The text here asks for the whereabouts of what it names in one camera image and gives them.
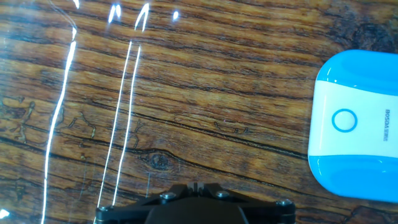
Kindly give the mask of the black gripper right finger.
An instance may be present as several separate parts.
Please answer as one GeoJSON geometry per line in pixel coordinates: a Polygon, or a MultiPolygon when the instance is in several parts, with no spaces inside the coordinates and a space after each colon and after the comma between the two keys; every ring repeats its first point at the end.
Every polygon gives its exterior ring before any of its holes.
{"type": "Polygon", "coordinates": [[[243,212],[248,223],[294,224],[296,206],[288,199],[275,202],[262,201],[232,190],[224,189],[220,184],[196,183],[196,194],[217,202],[228,202],[243,212]]]}

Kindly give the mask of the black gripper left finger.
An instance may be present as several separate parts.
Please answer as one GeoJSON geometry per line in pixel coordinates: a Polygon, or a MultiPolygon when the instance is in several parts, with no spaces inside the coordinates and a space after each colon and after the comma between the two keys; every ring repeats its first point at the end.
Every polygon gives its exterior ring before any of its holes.
{"type": "Polygon", "coordinates": [[[194,196],[197,192],[197,184],[175,184],[166,191],[154,194],[149,198],[140,200],[136,203],[115,206],[107,205],[96,209],[96,224],[125,224],[125,223],[145,223],[150,212],[158,206],[194,196]]]}

